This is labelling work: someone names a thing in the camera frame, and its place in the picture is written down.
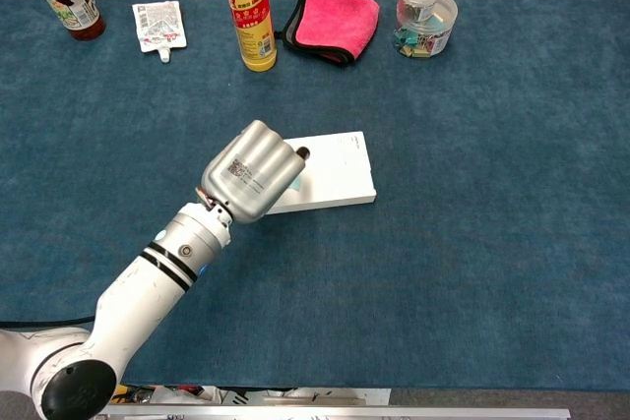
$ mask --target bottle cap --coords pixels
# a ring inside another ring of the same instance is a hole
[[[170,62],[170,49],[169,48],[160,48],[158,52],[159,52],[159,59],[161,59],[162,63],[166,64]]]

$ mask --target floor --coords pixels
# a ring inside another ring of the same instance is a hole
[[[630,393],[532,390],[392,390],[391,405],[568,408],[574,420],[627,420]],[[0,420],[37,420],[31,400],[0,392]]]

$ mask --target red label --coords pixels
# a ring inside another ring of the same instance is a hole
[[[262,23],[269,15],[269,0],[261,0],[254,7],[232,10],[234,24],[240,29],[249,29]]]

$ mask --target white pouch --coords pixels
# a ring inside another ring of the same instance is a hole
[[[159,53],[162,63],[170,61],[170,48],[186,47],[186,34],[178,1],[134,4],[136,32],[143,53]]]

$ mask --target clear plastic container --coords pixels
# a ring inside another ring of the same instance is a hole
[[[399,27],[406,22],[424,22],[431,16],[436,0],[398,0],[396,15]]]
[[[394,31],[394,47],[409,58],[429,58],[442,52],[457,19],[454,0],[437,0],[431,15],[423,22],[399,21]]]

